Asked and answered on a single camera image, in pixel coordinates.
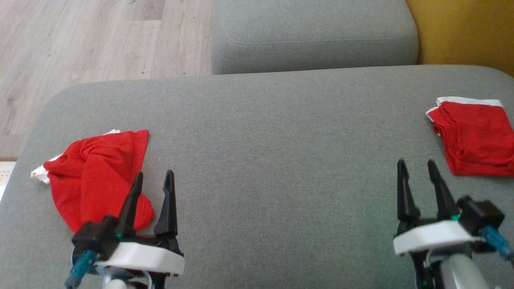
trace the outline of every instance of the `gray sofa cushion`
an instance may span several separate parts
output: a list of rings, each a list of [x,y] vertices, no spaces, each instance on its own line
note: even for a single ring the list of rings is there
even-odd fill
[[[405,0],[217,0],[214,74],[409,65],[417,31]]]
[[[56,95],[0,202],[0,287],[60,288],[72,233],[32,169],[69,143],[149,129],[143,191],[158,210],[176,175],[185,274],[168,288],[412,288],[393,253],[396,162],[423,216],[436,201],[433,158],[456,197],[489,198],[514,240],[514,179],[451,175],[424,112],[439,96],[500,99],[514,117],[514,80],[477,66],[373,67],[101,82]],[[476,256],[491,285],[514,276]],[[81,288],[99,288],[87,276]]]

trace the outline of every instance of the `teal connector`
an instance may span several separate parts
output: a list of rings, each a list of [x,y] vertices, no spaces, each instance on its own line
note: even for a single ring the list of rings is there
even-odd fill
[[[509,242],[491,226],[487,226],[482,231],[482,237],[486,240],[487,244],[491,245],[505,261],[512,261],[514,259],[514,250],[509,246]]]
[[[96,261],[95,252],[91,250],[84,251],[69,272],[68,279],[64,283],[66,289],[77,289],[82,282],[82,278],[95,266]]]

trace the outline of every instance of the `folded red shorts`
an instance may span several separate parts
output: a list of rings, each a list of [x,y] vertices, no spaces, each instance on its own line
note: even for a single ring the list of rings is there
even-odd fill
[[[118,216],[141,170],[147,141],[147,130],[95,136],[72,143],[59,158],[44,163],[57,211],[74,233],[87,221]],[[149,226],[154,214],[150,200],[141,195],[134,228]]]
[[[514,175],[514,132],[499,100],[440,97],[427,111],[456,175]]]

